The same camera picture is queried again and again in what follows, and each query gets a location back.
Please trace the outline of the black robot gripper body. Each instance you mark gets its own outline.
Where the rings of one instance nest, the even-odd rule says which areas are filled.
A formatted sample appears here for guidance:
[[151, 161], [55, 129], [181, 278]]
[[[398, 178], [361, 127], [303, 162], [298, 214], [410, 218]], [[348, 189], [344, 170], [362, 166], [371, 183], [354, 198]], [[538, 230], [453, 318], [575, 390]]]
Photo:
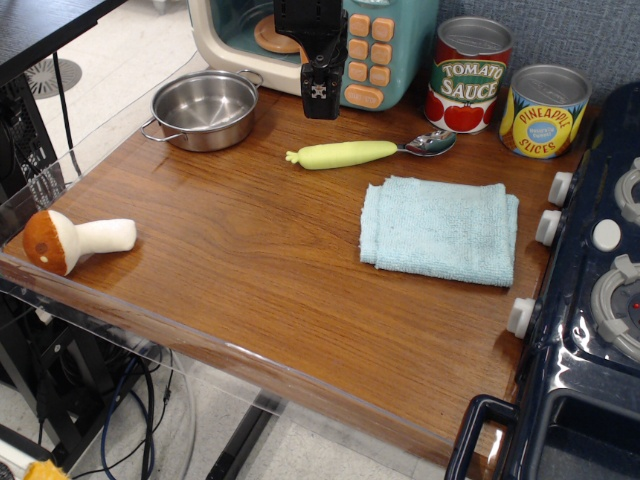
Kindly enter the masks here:
[[340, 0], [275, 0], [275, 29], [300, 47], [302, 63], [343, 64], [347, 11]]

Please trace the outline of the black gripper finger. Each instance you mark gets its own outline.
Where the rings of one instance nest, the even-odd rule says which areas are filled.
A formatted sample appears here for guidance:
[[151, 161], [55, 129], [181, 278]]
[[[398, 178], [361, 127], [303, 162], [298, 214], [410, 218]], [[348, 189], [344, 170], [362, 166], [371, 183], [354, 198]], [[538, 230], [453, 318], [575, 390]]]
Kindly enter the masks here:
[[344, 60], [335, 58], [326, 65], [308, 61], [300, 73], [304, 115], [309, 119], [337, 119], [340, 110]]

